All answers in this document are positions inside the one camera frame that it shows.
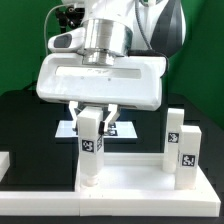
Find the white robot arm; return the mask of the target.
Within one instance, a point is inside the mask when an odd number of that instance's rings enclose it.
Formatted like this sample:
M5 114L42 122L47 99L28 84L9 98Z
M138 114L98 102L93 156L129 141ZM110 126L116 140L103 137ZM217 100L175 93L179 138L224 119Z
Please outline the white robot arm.
M181 0L73 0L80 25L48 41L37 81L40 98L57 103L157 110L168 58L183 45Z

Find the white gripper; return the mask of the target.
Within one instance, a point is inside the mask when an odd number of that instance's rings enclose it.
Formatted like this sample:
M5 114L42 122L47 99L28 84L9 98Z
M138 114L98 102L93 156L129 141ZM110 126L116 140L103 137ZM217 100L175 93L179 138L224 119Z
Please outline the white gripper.
M167 61L159 56L117 57L111 65L86 65L79 53L85 30L79 28L50 38L51 53L44 59L37 81L40 98L69 103L72 130L77 131L78 103L108 106L109 115L100 122L104 135L119 117L119 106L128 109L158 109L162 101L162 76Z

